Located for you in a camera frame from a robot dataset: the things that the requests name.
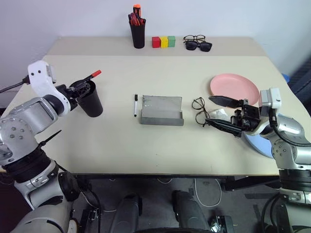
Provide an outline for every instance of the pink plate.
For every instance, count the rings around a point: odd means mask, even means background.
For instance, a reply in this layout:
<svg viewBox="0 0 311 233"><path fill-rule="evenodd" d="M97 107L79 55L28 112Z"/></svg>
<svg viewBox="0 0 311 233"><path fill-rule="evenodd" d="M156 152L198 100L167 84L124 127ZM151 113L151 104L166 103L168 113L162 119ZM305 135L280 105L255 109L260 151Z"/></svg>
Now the pink plate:
<svg viewBox="0 0 311 233"><path fill-rule="evenodd" d="M237 74L219 74L210 82L214 96L227 96L236 100L248 99L254 105L259 99L259 91L255 84Z"/></svg>

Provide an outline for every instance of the white marker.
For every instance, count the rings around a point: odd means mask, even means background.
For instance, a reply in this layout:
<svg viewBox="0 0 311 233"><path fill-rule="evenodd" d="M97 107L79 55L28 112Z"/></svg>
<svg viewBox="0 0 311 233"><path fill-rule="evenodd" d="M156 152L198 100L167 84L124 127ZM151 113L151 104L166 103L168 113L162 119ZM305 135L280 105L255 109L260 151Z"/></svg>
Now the white marker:
<svg viewBox="0 0 311 233"><path fill-rule="evenodd" d="M135 97L134 97L134 117L137 117L137 101L138 101L138 95L135 94Z"/></svg>

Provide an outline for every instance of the black eyeglasses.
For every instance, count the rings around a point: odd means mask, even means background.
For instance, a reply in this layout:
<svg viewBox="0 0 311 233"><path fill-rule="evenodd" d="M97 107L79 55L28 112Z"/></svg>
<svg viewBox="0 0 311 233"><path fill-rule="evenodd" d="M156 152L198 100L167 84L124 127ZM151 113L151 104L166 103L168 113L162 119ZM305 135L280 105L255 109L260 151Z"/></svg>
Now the black eyeglasses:
<svg viewBox="0 0 311 233"><path fill-rule="evenodd" d="M205 41L204 35L187 35L184 37L184 43L186 44L187 50L200 48L203 52L209 52L213 45Z"/></svg>
<svg viewBox="0 0 311 233"><path fill-rule="evenodd" d="M205 101L202 97L199 97L192 102L192 108L195 110L201 110L195 115L195 121L196 123L203 125L203 127L206 125L206 118L210 118L208 112L205 109Z"/></svg>

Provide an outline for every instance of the glasses lens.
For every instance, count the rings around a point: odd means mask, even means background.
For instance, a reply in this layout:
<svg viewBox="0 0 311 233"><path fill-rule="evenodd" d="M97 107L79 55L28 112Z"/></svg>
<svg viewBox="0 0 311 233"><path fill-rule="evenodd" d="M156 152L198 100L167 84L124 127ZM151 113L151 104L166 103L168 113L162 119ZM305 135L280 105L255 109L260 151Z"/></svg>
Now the glasses lens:
<svg viewBox="0 0 311 233"><path fill-rule="evenodd" d="M192 102L192 107L196 110L204 108L205 102L203 98L197 98Z"/></svg>
<svg viewBox="0 0 311 233"><path fill-rule="evenodd" d="M197 46L198 46L198 43L195 41L186 41L187 50L195 50Z"/></svg>
<svg viewBox="0 0 311 233"><path fill-rule="evenodd" d="M212 48L211 43L203 42L200 44L200 50L203 52L209 52L211 48Z"/></svg>
<svg viewBox="0 0 311 233"><path fill-rule="evenodd" d="M195 120L198 124L204 125L205 124L205 119L209 118L207 112L204 110L198 112L195 116Z"/></svg>
<svg viewBox="0 0 311 233"><path fill-rule="evenodd" d="M194 40L194 36L193 35L187 35L184 37L184 40L188 41L188 40Z"/></svg>
<svg viewBox="0 0 311 233"><path fill-rule="evenodd" d="M197 35L196 40L197 41L205 41L205 36L204 35Z"/></svg>

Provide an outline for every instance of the gray floor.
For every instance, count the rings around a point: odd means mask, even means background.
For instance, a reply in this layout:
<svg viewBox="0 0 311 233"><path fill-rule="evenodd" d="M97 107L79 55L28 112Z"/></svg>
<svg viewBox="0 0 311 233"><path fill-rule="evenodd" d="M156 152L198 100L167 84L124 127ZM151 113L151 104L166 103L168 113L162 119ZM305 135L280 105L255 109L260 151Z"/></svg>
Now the gray floor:
<svg viewBox="0 0 311 233"><path fill-rule="evenodd" d="M178 227L171 204L173 190L194 192L194 179L173 179L169 184L162 184L157 179L109 179L92 180L93 190L99 196L102 208L115 209L121 199L128 193L136 192L143 198L142 216L139 217L139 230L158 227ZM199 198L205 205L212 205L218 201L219 187L214 179L197 179ZM218 215L230 215L235 225L235 233L252 233L258 223L259 212L267 201L264 194L273 195L277 191L267 186L222 192L221 203L214 208L203 207L207 219ZM245 194L255 194L252 199ZM82 210L86 207L82 195L74 204L74 217L80 220ZM103 212L101 232L107 233L114 213ZM88 225L87 233L97 232L97 221Z"/></svg>

